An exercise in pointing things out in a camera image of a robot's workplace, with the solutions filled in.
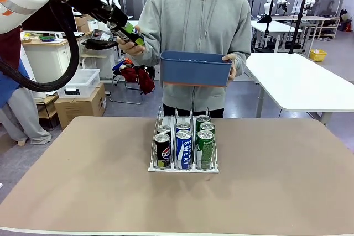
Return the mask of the black Pepsi can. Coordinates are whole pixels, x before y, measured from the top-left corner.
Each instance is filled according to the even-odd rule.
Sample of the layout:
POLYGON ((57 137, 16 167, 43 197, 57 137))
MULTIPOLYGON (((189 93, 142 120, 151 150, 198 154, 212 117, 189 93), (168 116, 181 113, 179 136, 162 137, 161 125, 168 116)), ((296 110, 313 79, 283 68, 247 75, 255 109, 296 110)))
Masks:
POLYGON ((157 167, 168 167, 171 156, 170 136, 167 133, 158 133, 154 136, 154 143, 156 146, 157 167))
POLYGON ((171 137, 171 127, 169 125, 160 125, 157 127, 157 133, 165 133, 171 137))
POLYGON ((106 25, 112 33, 116 34, 126 43, 133 42, 135 45, 144 46, 143 35, 129 21, 124 26, 114 22, 107 22, 106 25))

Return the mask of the blue bin with orange handles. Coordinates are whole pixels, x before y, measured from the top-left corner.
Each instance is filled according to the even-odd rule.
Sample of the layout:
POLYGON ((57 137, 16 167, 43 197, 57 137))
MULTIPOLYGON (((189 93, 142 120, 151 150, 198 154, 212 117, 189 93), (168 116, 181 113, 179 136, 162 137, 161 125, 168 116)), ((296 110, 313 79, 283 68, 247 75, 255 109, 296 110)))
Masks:
POLYGON ((232 62, 221 54, 163 51, 160 80, 171 85, 225 87, 232 62))

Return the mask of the person's left forearm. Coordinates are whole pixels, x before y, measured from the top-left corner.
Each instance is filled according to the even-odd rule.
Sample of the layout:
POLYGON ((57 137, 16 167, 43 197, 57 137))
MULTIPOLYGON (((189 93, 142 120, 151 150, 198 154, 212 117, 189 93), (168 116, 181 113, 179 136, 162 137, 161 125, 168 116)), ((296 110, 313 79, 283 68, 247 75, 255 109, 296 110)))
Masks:
POLYGON ((250 57, 251 52, 233 52, 232 55, 235 56, 236 77, 241 76, 246 67, 246 61, 250 57))

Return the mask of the person's right hand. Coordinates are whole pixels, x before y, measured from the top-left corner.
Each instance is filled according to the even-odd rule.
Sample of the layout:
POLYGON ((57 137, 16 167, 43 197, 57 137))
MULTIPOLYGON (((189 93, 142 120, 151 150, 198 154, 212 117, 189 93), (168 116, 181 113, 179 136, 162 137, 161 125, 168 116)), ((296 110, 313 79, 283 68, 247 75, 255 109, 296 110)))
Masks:
POLYGON ((145 46, 141 45, 136 45, 133 42, 125 42, 121 38, 117 39, 117 42, 119 43, 119 48, 126 54, 135 57, 139 56, 145 51, 145 46))

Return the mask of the small cardboard box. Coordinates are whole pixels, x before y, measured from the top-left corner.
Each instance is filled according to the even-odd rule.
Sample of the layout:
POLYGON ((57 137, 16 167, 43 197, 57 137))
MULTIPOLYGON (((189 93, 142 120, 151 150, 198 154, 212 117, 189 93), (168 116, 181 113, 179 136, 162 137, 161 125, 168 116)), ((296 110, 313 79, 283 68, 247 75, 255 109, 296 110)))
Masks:
POLYGON ((77 27, 78 32, 87 33, 90 31, 89 26, 88 26, 89 25, 88 18, 86 15, 75 17, 75 22, 76 22, 76 27, 77 27))

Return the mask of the printed plastic packet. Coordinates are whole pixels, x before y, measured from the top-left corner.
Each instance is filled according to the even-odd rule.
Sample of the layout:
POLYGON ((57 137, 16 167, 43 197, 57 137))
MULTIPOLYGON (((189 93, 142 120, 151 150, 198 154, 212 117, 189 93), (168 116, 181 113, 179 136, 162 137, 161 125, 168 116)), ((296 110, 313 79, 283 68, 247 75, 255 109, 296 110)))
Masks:
POLYGON ((100 41, 112 41, 113 34, 104 30, 94 29, 91 38, 100 41))

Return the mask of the red and black jacket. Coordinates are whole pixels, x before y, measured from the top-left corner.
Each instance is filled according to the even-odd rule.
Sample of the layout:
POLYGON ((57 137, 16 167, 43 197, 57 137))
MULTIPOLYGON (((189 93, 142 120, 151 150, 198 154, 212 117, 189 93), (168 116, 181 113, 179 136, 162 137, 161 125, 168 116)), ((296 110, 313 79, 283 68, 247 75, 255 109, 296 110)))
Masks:
POLYGON ((155 89, 156 75, 153 66, 135 66, 130 59, 124 59, 112 68, 115 76, 123 76, 128 83, 137 83, 141 94, 149 94, 155 89))

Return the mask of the small wooden side table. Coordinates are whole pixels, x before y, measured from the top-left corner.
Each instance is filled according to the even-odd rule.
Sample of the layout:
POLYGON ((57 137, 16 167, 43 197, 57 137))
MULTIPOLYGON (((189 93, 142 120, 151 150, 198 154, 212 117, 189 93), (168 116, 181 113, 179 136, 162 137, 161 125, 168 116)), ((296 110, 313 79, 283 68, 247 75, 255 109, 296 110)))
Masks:
POLYGON ((80 67, 82 69, 96 69, 97 62, 96 60, 99 59, 107 59, 108 57, 105 55, 98 55, 98 54, 80 54, 80 67))

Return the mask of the person in grey hoodie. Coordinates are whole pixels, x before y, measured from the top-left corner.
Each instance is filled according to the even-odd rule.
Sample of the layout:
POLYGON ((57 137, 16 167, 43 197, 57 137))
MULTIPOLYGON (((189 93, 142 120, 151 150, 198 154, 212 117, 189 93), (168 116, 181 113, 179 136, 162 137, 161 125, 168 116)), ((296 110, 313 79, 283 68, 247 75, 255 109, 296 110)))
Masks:
POLYGON ((161 53, 251 52, 251 10, 247 0, 147 0, 139 19, 160 25, 161 53))

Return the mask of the clear plastic storage box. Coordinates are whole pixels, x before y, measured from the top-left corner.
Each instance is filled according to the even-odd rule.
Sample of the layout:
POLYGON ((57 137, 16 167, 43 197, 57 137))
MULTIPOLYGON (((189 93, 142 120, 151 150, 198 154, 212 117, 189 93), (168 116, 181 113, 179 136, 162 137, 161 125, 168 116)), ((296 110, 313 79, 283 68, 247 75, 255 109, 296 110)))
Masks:
POLYGON ((100 84, 100 69, 77 69, 73 78, 57 90, 59 98, 88 98, 100 84))

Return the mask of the white desk with wood top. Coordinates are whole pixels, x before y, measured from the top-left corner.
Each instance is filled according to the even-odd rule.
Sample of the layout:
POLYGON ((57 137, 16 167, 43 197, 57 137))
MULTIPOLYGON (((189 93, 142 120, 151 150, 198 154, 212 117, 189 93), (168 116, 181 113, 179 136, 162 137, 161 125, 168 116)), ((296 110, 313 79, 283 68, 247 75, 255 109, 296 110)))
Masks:
POLYGON ((69 65, 71 55, 67 39, 49 43, 33 39, 24 43, 23 48, 37 82, 57 80, 69 65))

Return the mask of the yellow plastic basket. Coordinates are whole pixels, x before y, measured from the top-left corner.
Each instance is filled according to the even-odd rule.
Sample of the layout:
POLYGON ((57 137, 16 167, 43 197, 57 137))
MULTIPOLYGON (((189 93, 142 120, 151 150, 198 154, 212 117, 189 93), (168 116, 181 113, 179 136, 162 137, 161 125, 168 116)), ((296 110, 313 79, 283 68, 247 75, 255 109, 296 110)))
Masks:
POLYGON ((327 56, 327 52, 321 49, 310 50, 309 59, 314 62, 323 62, 327 56))

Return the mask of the brown cardboard box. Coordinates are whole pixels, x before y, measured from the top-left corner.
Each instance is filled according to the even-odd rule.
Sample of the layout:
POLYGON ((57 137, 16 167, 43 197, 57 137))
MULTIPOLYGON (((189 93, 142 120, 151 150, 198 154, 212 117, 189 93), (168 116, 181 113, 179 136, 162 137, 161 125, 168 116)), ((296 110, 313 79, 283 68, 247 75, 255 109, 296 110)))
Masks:
POLYGON ((100 83, 88 98, 59 98, 54 106, 62 129, 65 129, 75 117, 101 117, 107 106, 104 84, 100 83))

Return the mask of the large white table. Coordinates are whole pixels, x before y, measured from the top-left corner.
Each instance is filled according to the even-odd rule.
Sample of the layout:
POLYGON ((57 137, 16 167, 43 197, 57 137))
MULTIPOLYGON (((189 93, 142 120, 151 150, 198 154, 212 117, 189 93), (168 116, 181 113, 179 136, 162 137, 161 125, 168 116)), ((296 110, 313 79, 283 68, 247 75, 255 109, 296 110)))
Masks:
POLYGON ((260 84, 256 117, 268 95, 280 109, 327 125, 335 112, 354 113, 354 84, 299 54, 253 53, 248 71, 260 84))

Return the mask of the metal chair frame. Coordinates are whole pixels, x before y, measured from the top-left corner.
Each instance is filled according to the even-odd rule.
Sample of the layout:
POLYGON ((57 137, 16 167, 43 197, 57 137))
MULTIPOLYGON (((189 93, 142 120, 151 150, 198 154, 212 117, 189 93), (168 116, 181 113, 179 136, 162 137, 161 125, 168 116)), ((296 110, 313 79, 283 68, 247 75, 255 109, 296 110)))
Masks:
POLYGON ((123 76, 114 75, 109 90, 109 101, 113 103, 141 105, 143 103, 143 92, 140 82, 127 82, 123 76))

